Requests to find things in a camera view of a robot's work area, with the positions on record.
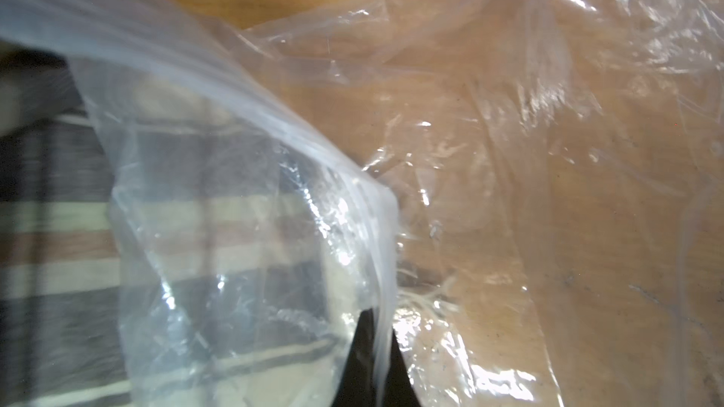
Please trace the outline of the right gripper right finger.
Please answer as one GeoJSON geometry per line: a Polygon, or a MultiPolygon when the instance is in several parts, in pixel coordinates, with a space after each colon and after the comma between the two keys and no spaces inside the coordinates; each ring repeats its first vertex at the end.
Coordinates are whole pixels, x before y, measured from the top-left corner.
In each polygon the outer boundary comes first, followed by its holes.
{"type": "Polygon", "coordinates": [[[390,370],[384,390],[384,407],[420,407],[420,401],[407,374],[396,333],[392,332],[391,337],[390,370]]]}

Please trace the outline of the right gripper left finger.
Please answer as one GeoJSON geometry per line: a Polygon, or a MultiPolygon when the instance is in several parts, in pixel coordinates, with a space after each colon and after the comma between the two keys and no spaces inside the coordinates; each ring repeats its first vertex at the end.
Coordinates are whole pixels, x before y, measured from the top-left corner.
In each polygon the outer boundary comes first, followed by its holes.
{"type": "Polygon", "coordinates": [[[332,407],[372,407],[373,388],[373,341],[375,338],[373,311],[361,312],[352,347],[341,376],[341,383],[332,407]]]}

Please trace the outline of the beige brown striped scarf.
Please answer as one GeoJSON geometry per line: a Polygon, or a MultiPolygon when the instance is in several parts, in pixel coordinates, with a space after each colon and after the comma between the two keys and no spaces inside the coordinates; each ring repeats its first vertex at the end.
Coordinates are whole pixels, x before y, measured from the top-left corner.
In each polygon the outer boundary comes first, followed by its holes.
{"type": "Polygon", "coordinates": [[[1,402],[337,406],[361,249],[333,171],[184,86],[1,51],[1,402]]]}

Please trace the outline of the clear plastic vacuum bag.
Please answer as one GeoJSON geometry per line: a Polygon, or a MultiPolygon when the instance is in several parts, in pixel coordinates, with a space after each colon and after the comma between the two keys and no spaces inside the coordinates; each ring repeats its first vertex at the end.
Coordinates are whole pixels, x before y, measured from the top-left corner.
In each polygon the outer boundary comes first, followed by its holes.
{"type": "Polygon", "coordinates": [[[1,0],[6,46],[184,86],[335,173],[420,406],[723,403],[723,0],[1,0]]]}

